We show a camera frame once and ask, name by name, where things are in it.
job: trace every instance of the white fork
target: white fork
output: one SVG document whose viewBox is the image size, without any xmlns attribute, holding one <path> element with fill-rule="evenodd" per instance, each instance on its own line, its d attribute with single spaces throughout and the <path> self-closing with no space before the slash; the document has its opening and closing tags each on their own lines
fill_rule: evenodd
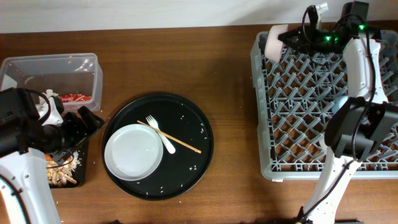
<svg viewBox="0 0 398 224">
<path fill-rule="evenodd" d="M 157 121 L 155 120 L 155 118 L 151 115 L 149 115 L 148 117 L 146 117 L 148 124 L 156 129 L 159 129 L 159 125 L 157 124 Z M 162 140 L 164 146 L 166 147 L 166 149 L 168 150 L 168 152 L 170 154 L 174 154 L 175 153 L 175 148 L 173 146 L 173 144 L 163 135 L 163 134 L 159 134 L 160 139 Z"/>
</svg>

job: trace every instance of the black round tray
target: black round tray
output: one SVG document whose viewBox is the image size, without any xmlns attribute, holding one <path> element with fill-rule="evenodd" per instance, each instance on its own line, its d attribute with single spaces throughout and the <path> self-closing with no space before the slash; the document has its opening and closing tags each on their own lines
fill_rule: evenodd
<svg viewBox="0 0 398 224">
<path fill-rule="evenodd" d="M 163 146 L 162 161 L 151 175 L 137 181 L 121 180 L 106 167 L 105 145 L 115 131 L 137 124 L 137 120 L 146 123 L 149 115 L 157 120 L 160 130 L 202 153 L 170 140 L 175 154 L 170 154 Z M 210 123 L 195 104 L 181 96 L 156 93 L 128 103 L 112 118 L 104 133 L 102 157 L 106 172 L 121 190 L 144 200 L 165 200 L 188 191 L 203 177 L 210 165 L 213 149 Z"/>
</svg>

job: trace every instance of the chopstick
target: chopstick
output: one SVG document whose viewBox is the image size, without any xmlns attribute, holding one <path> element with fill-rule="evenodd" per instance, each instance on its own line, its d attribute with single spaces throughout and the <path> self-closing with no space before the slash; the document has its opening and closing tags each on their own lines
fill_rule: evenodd
<svg viewBox="0 0 398 224">
<path fill-rule="evenodd" d="M 169 139 L 171 139 L 171 140 L 173 140 L 173 141 L 175 141 L 175 142 L 177 142 L 177 143 L 180 143 L 181 145 L 183 145 L 183 146 L 185 146 L 185 147 L 187 147 L 187 148 L 189 148 L 189 149 L 192 149 L 192 150 L 194 150 L 195 152 L 197 152 L 197 153 L 199 153 L 199 154 L 201 153 L 201 150 L 199 150 L 199 149 L 197 149 L 197 148 L 195 148 L 195 147 L 192 147 L 192 146 L 188 145 L 187 143 L 182 142 L 182 141 L 176 139 L 176 138 L 173 137 L 173 136 L 169 136 L 168 134 L 164 133 L 163 131 L 161 131 L 161 130 L 159 130 L 159 129 L 157 129 L 157 128 L 153 128 L 153 127 L 149 126 L 148 124 L 143 123 L 142 121 L 137 121 L 137 122 L 140 123 L 140 124 L 142 124 L 142 125 L 145 125 L 145 126 L 147 126 L 147 127 L 149 127 L 149 128 L 152 128 L 152 129 L 153 129 L 154 131 L 156 131 L 157 133 L 163 134 L 164 136 L 168 137 Z"/>
</svg>

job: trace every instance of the wooden tabletop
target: wooden tabletop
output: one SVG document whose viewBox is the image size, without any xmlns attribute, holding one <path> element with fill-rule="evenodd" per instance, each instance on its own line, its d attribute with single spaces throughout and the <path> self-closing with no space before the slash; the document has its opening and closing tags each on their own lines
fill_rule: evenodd
<svg viewBox="0 0 398 224">
<path fill-rule="evenodd" d="M 379 22 L 395 29 L 398 22 Z M 120 190 L 101 161 L 102 131 L 90 141 L 86 183 L 52 190 L 63 223 L 251 223 L 293 218 L 316 181 L 271 182 L 260 173 L 256 93 L 250 50 L 271 26 L 101 30 L 1 34 L 0 59 L 92 52 L 104 73 L 105 120 L 146 93 L 169 92 L 197 104 L 210 120 L 215 148 L 210 167 L 187 193 L 148 202 Z M 398 180 L 352 180 L 338 220 L 396 223 Z M 8 223 L 0 203 L 0 223 Z"/>
</svg>

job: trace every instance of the dish rack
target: dish rack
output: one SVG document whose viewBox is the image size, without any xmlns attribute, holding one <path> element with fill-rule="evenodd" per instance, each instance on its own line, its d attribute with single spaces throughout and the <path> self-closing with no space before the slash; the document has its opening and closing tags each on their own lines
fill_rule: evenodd
<svg viewBox="0 0 398 224">
<path fill-rule="evenodd" d="M 347 95 L 347 71 L 342 55 L 310 57 L 284 46 L 279 63 L 264 57 L 268 32 L 260 32 L 251 50 L 253 86 L 259 125 L 257 135 L 261 173 L 269 180 L 318 179 L 326 152 L 319 145 L 333 116 L 333 100 Z M 398 34 L 381 31 L 379 63 L 390 103 L 398 105 Z M 398 178 L 398 123 L 375 154 L 370 155 L 354 179 Z"/>
</svg>

